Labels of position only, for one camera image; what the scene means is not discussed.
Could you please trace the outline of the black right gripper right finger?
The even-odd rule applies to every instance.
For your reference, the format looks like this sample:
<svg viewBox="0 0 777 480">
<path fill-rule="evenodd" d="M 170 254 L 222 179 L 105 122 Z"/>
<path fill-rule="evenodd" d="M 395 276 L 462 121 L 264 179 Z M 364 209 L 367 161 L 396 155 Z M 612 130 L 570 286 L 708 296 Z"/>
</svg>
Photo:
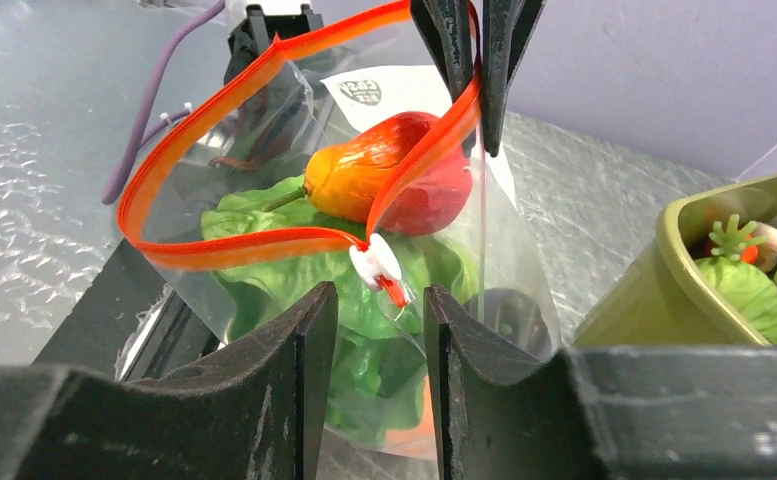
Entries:
<svg viewBox="0 0 777 480">
<path fill-rule="evenodd" d="M 777 348 L 609 347 L 541 361 L 424 293 L 444 479 L 777 479 Z"/>
</svg>

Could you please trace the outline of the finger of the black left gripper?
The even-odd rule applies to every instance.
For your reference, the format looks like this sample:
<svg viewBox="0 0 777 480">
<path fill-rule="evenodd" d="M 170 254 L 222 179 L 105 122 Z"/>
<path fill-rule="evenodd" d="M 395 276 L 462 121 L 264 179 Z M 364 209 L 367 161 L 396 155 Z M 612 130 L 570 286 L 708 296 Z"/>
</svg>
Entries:
<svg viewBox="0 0 777 480">
<path fill-rule="evenodd" d="M 544 0 L 482 2 L 481 127 L 491 156 L 499 154 L 509 89 L 544 6 Z"/>
<path fill-rule="evenodd" d="M 411 0 L 410 13 L 452 100 L 456 101 L 474 75 L 468 2 Z"/>
</svg>

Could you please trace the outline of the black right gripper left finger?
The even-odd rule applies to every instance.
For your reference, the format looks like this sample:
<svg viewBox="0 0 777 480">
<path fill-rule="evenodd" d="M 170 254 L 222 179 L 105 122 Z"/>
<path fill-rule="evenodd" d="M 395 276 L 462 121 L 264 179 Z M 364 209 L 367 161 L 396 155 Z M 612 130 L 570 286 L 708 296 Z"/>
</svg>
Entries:
<svg viewBox="0 0 777 480">
<path fill-rule="evenodd" d="M 312 479 L 337 319 L 322 282 L 159 380 L 0 367 L 0 479 Z"/>
</svg>

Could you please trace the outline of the clear zip bag orange zipper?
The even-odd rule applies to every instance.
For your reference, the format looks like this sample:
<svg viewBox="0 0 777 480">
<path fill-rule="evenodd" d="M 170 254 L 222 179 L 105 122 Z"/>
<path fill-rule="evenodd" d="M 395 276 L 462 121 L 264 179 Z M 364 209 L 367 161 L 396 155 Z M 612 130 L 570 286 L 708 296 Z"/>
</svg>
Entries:
<svg viewBox="0 0 777 480">
<path fill-rule="evenodd" d="M 505 154 L 482 144 L 480 45 L 453 101 L 411 14 L 391 1 L 290 39 L 279 37 L 198 108 L 162 115 L 145 159 L 144 103 L 103 200 L 124 237 L 166 276 L 226 344 L 332 283 L 338 319 L 327 429 L 394 455 L 435 454 L 424 347 L 424 292 L 444 287 L 475 320 L 549 358 L 562 343 L 535 243 L 517 208 Z M 439 118 L 377 195 L 366 223 L 301 198 L 311 156 L 402 112 Z M 458 217 L 430 235 L 381 227 L 410 182 L 453 148 L 473 189 Z"/>
</svg>

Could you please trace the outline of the red pepper toy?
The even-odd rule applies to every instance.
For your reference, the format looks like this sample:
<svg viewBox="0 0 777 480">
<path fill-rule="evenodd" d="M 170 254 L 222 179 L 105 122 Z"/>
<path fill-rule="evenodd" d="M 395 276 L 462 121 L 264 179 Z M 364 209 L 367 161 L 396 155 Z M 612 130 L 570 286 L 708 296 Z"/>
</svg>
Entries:
<svg viewBox="0 0 777 480">
<path fill-rule="evenodd" d="M 333 217 L 366 223 L 374 201 L 392 183 L 400 162 L 439 118 L 426 112 L 396 114 L 341 144 L 315 152 L 302 184 L 263 206 L 276 210 L 301 198 Z M 381 227 L 405 236 L 434 234 L 464 209 L 473 189 L 470 161 L 453 148 L 397 195 Z"/>
</svg>

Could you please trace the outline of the olive green plastic bin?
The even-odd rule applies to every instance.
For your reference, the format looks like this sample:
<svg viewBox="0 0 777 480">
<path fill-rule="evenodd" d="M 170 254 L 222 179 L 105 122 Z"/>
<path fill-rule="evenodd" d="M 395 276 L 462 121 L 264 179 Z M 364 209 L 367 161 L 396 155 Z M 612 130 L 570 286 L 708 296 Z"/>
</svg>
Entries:
<svg viewBox="0 0 777 480">
<path fill-rule="evenodd" d="M 654 239 L 577 328 L 574 345 L 755 344 L 763 337 L 700 274 L 698 248 L 716 220 L 777 215 L 777 174 L 669 203 Z"/>
</svg>

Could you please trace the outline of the green leafy vegetable toy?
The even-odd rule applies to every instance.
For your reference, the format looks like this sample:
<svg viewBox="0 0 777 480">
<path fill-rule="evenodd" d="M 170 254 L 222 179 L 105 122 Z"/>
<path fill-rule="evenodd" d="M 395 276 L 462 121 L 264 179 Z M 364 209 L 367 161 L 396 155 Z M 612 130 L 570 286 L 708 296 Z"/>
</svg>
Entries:
<svg viewBox="0 0 777 480">
<path fill-rule="evenodd" d="M 753 236 L 757 221 L 743 222 L 732 214 L 725 220 L 715 220 L 706 235 L 717 243 L 746 242 L 758 246 L 764 237 Z M 693 262 L 704 280 L 741 318 L 753 327 L 767 343 L 777 345 L 777 286 L 771 273 L 762 272 L 754 264 L 733 262 L 723 257 L 693 257 Z"/>
</svg>

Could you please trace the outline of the orange carrot toy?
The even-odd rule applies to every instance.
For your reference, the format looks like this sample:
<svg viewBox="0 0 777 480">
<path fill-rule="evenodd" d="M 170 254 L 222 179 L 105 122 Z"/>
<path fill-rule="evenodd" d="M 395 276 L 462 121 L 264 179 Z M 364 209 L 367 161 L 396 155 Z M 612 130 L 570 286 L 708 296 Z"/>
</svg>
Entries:
<svg viewBox="0 0 777 480">
<path fill-rule="evenodd" d="M 742 262 L 754 264 L 758 258 L 758 247 L 746 242 L 724 242 L 717 243 L 714 240 L 707 240 L 702 252 L 704 256 L 723 257 L 733 262 Z"/>
</svg>

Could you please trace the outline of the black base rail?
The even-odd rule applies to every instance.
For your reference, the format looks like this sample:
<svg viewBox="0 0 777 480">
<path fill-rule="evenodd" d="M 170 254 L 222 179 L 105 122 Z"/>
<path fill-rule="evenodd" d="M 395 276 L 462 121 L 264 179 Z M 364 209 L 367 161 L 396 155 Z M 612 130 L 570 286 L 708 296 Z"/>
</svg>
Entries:
<svg viewBox="0 0 777 480">
<path fill-rule="evenodd" d="M 159 379 L 220 342 L 164 278 L 123 240 L 35 358 L 120 381 Z"/>
</svg>

